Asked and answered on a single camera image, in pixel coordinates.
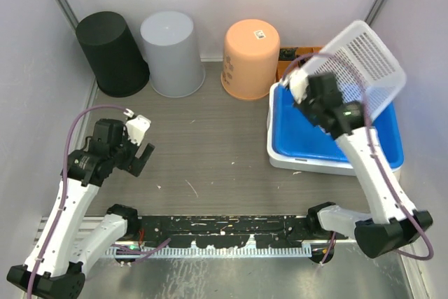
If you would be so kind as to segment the black mounting rail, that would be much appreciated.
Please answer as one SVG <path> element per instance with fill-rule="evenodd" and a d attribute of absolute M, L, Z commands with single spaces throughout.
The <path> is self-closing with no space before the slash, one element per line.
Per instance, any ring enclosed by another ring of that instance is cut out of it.
<path fill-rule="evenodd" d="M 192 243 L 205 249 L 242 248 L 250 238 L 255 247 L 301 247 L 305 240 L 331 238 L 330 232 L 313 233 L 304 216 L 142 216 L 134 234 L 119 242 L 143 240 L 147 247 L 157 247 L 169 239 L 170 248 L 190 248 Z"/>

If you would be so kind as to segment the grey bucket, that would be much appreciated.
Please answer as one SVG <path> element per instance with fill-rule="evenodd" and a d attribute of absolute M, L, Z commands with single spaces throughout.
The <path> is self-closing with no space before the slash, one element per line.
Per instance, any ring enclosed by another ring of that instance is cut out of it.
<path fill-rule="evenodd" d="M 150 84 L 160 95 L 187 97 L 205 79 L 194 22 L 178 11 L 160 11 L 141 24 Z"/>

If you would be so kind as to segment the blue perforated basket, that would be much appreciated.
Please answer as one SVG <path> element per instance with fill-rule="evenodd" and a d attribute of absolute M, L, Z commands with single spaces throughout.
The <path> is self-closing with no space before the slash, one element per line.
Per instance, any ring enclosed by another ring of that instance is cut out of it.
<path fill-rule="evenodd" d="M 303 66 L 294 69 L 304 70 L 308 82 L 313 75 L 334 73 L 345 102 L 361 102 L 367 97 L 371 120 L 383 112 L 406 84 L 405 72 L 397 59 L 362 20 L 352 22 Z"/>

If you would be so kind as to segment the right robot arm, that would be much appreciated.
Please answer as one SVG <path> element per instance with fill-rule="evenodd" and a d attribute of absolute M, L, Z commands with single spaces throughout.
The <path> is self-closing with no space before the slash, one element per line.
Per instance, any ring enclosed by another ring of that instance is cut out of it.
<path fill-rule="evenodd" d="M 333 202 L 314 206 L 307 214 L 308 233 L 317 239 L 329 232 L 352 238 L 369 258 L 391 251 L 406 256 L 402 248 L 422 239 L 428 253 L 418 260 L 430 260 L 434 250 L 426 231 L 433 218 L 418 210 L 401 188 L 368 116 L 367 101 L 345 102 L 331 72 L 309 76 L 295 70 L 288 75 L 286 87 L 302 115 L 329 134 L 345 154 L 370 209 L 364 214 Z"/>

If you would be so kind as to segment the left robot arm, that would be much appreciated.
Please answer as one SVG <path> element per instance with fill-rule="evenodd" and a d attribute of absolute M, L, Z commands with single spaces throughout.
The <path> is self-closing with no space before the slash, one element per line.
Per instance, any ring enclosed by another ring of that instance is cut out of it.
<path fill-rule="evenodd" d="M 136 209 L 115 204 L 80 243 L 75 239 L 84 215 L 104 180 L 114 169 L 139 176 L 154 150 L 137 151 L 149 130 L 149 119 L 138 115 L 123 122 L 100 119 L 87 149 L 67 158 L 55 204 L 39 240 L 21 265 L 14 265 L 7 281 L 40 298 L 77 298 L 92 266 L 117 240 L 132 240 L 140 232 Z"/>

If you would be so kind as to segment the black bucket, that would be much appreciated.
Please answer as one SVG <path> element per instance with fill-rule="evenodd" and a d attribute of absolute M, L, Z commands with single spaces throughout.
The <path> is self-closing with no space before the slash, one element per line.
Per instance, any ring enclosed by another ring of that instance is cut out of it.
<path fill-rule="evenodd" d="M 99 89 L 110 97 L 129 97 L 143 89 L 150 71 L 124 17 L 102 11 L 83 18 L 76 38 Z"/>

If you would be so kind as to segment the orange compartment organizer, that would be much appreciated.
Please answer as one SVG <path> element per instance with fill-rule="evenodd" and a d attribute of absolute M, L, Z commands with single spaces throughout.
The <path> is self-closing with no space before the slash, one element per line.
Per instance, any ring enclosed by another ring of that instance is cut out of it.
<path fill-rule="evenodd" d="M 321 46 L 312 46 L 312 47 L 281 47 L 281 48 L 297 48 L 296 55 L 300 57 L 301 55 L 305 55 L 308 53 L 318 53 L 322 47 Z M 277 63 L 276 68 L 276 82 L 280 81 L 281 77 L 284 74 L 284 71 L 289 66 L 292 61 L 279 61 Z"/>

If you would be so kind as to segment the dark rolled item far left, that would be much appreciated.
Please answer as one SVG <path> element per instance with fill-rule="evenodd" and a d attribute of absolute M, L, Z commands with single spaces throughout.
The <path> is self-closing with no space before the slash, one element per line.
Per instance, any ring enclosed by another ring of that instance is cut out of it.
<path fill-rule="evenodd" d="M 280 48 L 279 61 L 293 61 L 296 55 L 297 48 Z"/>

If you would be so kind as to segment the orange bucket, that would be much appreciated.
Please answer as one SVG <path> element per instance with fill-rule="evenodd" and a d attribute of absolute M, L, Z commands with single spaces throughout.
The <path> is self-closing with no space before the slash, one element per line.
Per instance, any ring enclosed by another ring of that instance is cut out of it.
<path fill-rule="evenodd" d="M 232 97 L 257 100 L 269 94 L 276 80 L 280 37 L 268 22 L 240 20 L 226 32 L 221 83 Z"/>

